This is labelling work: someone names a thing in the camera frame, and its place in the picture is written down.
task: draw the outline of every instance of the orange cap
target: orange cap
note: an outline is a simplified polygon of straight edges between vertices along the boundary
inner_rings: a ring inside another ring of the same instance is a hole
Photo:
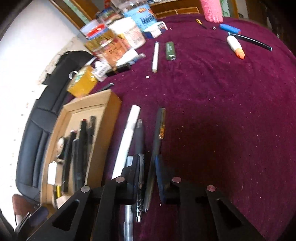
[[[242,49],[236,49],[234,52],[237,57],[239,57],[240,59],[244,59],[244,51]]]

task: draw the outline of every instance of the yellow box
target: yellow box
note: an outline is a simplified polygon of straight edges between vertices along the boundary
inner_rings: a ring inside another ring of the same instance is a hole
[[[87,96],[98,82],[92,71],[93,67],[90,65],[83,67],[71,80],[68,92],[75,97]]]

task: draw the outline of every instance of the blue package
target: blue package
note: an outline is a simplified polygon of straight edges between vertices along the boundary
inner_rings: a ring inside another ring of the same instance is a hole
[[[125,17],[131,17],[141,31],[157,22],[148,4],[133,8],[125,12],[123,15]]]

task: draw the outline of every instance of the white wall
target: white wall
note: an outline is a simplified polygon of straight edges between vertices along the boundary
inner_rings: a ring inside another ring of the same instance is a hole
[[[46,66],[79,31],[48,0],[34,0],[0,41],[0,208],[15,227],[11,197],[23,129]]]

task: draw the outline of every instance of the green lighter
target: green lighter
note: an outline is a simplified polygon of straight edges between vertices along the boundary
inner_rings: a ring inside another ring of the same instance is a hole
[[[176,52],[175,46],[173,42],[167,42],[165,44],[165,53],[167,60],[175,60],[176,59]]]

